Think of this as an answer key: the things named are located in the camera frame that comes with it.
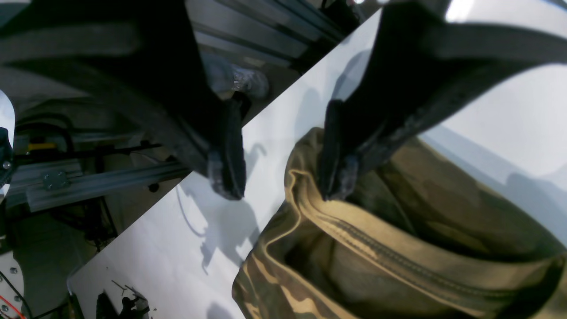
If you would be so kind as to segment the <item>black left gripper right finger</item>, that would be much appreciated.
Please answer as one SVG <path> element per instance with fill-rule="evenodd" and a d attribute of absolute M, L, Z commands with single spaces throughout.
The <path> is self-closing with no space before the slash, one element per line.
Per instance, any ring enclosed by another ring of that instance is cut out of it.
<path fill-rule="evenodd" d="M 562 0 L 391 0 L 360 83 L 326 109 L 318 190 L 348 197 L 405 141 L 496 85 L 565 64 Z"/>

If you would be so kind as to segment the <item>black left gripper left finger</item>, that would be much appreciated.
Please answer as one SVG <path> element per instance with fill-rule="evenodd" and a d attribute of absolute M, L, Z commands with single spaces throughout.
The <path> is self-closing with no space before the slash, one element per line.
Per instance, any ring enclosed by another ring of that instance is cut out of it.
<path fill-rule="evenodd" d="M 217 194 L 243 198 L 242 101 L 208 86 L 183 0 L 33 0 L 1 28 L 1 65 L 119 111 Z"/>

